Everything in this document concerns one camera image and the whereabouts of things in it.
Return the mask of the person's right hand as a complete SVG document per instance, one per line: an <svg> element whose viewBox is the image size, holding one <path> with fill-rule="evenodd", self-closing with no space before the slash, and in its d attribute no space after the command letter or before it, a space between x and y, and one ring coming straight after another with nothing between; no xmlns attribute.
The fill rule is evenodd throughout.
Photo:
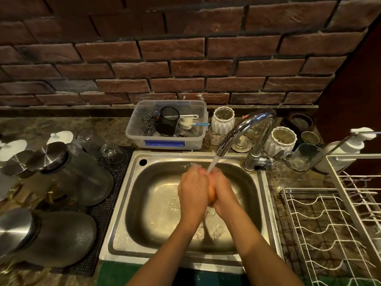
<svg viewBox="0 0 381 286"><path fill-rule="evenodd" d="M238 212L242 211L242 207L228 178L226 184L215 184L215 188L217 200L213 203L213 207L222 220L228 224Z"/></svg>

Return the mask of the person's left hand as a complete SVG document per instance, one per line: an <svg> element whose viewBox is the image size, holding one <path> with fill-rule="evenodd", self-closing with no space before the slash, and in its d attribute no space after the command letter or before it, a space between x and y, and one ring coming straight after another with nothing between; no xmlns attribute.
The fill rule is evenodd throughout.
<svg viewBox="0 0 381 286"><path fill-rule="evenodd" d="M178 185L180 202L180 221L192 228L198 228L208 206L208 184L201 182L182 183Z"/></svg>

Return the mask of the orange round fruit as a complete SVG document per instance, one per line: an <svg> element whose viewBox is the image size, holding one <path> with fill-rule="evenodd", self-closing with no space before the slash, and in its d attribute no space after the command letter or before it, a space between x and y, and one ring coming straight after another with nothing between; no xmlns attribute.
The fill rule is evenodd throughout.
<svg viewBox="0 0 381 286"><path fill-rule="evenodd" d="M215 178L213 174L208 174L208 204L211 205L217 200L216 188L215 188Z"/></svg>

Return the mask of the person's left forearm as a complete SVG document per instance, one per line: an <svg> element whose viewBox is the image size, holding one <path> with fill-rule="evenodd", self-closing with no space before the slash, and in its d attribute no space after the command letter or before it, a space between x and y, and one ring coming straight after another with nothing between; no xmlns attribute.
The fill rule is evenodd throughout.
<svg viewBox="0 0 381 286"><path fill-rule="evenodd" d="M125 286L171 286L201 221L180 220L167 241Z"/></svg>

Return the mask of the clear plastic storage container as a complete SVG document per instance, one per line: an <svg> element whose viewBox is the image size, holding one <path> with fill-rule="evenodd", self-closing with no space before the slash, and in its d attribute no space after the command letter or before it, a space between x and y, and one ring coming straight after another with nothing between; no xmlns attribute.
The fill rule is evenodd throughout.
<svg viewBox="0 0 381 286"><path fill-rule="evenodd" d="M172 106L180 115L199 115L195 123L207 123L207 104L201 100L143 100L139 101L127 125L125 134L141 149L164 150L199 150L208 127L192 126L191 129L177 127L172 137L160 135L157 131L152 136L143 136L141 130L142 116L148 109L155 109L160 114L161 108Z"/></svg>

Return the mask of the white bottle brush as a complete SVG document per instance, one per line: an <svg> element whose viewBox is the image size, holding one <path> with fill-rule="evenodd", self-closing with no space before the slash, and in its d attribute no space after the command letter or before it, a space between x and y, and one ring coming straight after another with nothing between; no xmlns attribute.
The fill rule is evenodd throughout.
<svg viewBox="0 0 381 286"><path fill-rule="evenodd" d="M167 115L164 116L164 125L171 130L175 130L177 127L182 129L191 129L191 123L199 118L199 115Z"/></svg>

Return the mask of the stainless steel sink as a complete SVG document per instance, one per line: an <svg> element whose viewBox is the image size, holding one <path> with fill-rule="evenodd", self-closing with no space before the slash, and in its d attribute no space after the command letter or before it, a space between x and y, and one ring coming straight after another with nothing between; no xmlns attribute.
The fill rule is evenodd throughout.
<svg viewBox="0 0 381 286"><path fill-rule="evenodd" d="M211 152L135 151L122 182L99 259L145 264L180 220L178 184L193 164L207 168ZM266 172L242 168L245 154L227 153L218 163L245 212L284 260ZM242 274L241 258L224 221L207 208L180 265L182 268Z"/></svg>

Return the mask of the black mesh cup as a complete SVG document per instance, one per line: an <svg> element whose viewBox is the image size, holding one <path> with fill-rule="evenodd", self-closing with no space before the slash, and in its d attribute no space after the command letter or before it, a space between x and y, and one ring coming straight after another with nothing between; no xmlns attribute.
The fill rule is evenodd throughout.
<svg viewBox="0 0 381 286"><path fill-rule="evenodd" d="M156 131L160 135L172 137L179 118L180 113L176 108L172 106L165 106L161 108L159 117L155 123Z"/></svg>

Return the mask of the chrome curved faucet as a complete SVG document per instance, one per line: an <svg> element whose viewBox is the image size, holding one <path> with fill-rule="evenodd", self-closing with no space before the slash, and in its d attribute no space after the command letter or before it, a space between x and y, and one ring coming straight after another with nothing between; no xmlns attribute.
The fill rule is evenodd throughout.
<svg viewBox="0 0 381 286"><path fill-rule="evenodd" d="M267 124L261 131L256 143L252 146L251 151L247 154L246 159L242 164L242 168L248 172L271 168L274 159L262 155L261 151L263 150L272 130L275 128L276 119L277 113L273 109L260 109L249 114L226 135L224 140L218 146L216 155L219 158L223 158L229 149L231 149L232 145L238 141L244 133L258 122L265 120Z"/></svg>

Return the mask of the clear drinking glass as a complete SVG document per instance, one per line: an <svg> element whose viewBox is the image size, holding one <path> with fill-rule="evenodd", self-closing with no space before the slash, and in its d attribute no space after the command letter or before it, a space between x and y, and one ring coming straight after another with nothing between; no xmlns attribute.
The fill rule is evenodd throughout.
<svg viewBox="0 0 381 286"><path fill-rule="evenodd" d="M104 144L106 144L106 141L94 131L79 131L76 135L76 140L95 160L102 158L101 148Z"/></svg>
<svg viewBox="0 0 381 286"><path fill-rule="evenodd" d="M109 166L119 166L127 160L127 155L114 143L103 144L100 153Z"/></svg>

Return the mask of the dark round bowl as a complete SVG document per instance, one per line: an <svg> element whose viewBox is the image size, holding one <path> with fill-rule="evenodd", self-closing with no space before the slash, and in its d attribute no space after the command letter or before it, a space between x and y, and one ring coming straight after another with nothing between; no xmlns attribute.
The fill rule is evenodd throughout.
<svg viewBox="0 0 381 286"><path fill-rule="evenodd" d="M290 112L281 120L280 125L300 135L305 131L313 131L315 128L315 120L307 113Z"/></svg>

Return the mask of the small dark cup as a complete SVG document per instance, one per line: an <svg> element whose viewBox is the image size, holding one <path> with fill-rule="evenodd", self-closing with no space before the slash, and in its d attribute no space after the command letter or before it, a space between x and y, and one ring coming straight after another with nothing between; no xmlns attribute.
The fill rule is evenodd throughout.
<svg viewBox="0 0 381 286"><path fill-rule="evenodd" d="M304 131L301 133L301 140L303 143L318 145L320 144L320 137L312 131Z"/></svg>

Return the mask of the black rubber drying mat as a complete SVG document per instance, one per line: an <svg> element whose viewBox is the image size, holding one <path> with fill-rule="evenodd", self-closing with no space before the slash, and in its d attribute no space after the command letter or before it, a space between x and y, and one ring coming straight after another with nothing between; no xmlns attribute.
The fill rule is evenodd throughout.
<svg viewBox="0 0 381 286"><path fill-rule="evenodd" d="M99 261L99 253L106 236L107 228L110 223L118 194L121 189L122 181L125 177L126 170L130 163L134 147L122 146L122 151L126 154L127 159L124 163L117 166L109 166L104 160L99 160L98 164L107 169L114 179L113 188L110 194L100 203L94 206L82 206L77 203L71 203L63 207L63 211L81 212L91 216L97 225L97 234L93 246L83 259L77 263L64 267L53 268L51 272L59 274L74 274L92 276L95 273L96 266Z"/></svg>

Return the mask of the white pump bottle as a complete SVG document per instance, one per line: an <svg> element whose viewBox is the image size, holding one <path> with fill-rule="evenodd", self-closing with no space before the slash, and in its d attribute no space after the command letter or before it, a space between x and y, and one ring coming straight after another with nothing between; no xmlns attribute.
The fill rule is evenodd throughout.
<svg viewBox="0 0 381 286"><path fill-rule="evenodd" d="M322 148L321 152L323 156L327 155L332 149L335 150L331 154L359 154L360 151L365 147L364 141L373 140L376 137L377 134L374 133L356 134L347 141L343 142L337 149L335 148L341 143L341 141L335 141L325 145ZM356 159L336 157L331 159L331 165L336 172L339 172L350 166L355 161ZM325 158L321 159L321 161L319 161L314 166L315 170L322 173L329 173L328 168L328 161Z"/></svg>

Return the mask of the white plastic lid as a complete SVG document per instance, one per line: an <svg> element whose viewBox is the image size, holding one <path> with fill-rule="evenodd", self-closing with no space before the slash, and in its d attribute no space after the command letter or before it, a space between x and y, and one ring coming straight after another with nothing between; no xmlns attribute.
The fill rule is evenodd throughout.
<svg viewBox="0 0 381 286"><path fill-rule="evenodd" d="M17 139L9 143L0 140L0 162L6 162L19 152L26 150L27 141Z"/></svg>
<svg viewBox="0 0 381 286"><path fill-rule="evenodd" d="M70 144L74 141L74 134L71 131L59 131L57 133L51 133L50 138L46 144L51 144L54 142L62 142L64 144Z"/></svg>

